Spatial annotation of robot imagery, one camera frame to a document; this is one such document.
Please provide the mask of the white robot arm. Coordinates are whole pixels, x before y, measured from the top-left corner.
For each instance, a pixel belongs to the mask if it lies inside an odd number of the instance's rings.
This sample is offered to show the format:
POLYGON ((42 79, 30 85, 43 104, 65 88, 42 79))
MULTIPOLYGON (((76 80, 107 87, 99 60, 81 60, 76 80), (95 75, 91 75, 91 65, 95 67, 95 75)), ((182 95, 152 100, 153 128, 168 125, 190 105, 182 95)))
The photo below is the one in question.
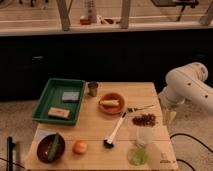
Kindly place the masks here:
POLYGON ((207 67, 200 62, 172 69, 166 74, 166 86, 158 94, 164 125, 169 125, 174 120, 174 109, 185 100, 190 100, 207 113, 213 114, 213 88, 205 84, 207 78, 207 67))

